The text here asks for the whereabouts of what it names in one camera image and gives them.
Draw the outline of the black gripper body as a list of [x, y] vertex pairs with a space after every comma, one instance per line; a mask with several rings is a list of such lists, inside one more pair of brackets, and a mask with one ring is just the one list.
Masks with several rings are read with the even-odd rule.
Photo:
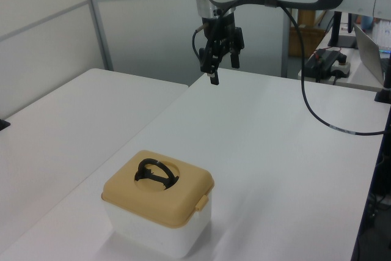
[[208, 40], [213, 39], [211, 45], [207, 45], [206, 48], [211, 49], [214, 56], [225, 56], [227, 53], [238, 54], [234, 13], [222, 17], [219, 23], [217, 21], [217, 18], [203, 18], [203, 24], [208, 25], [204, 35]]

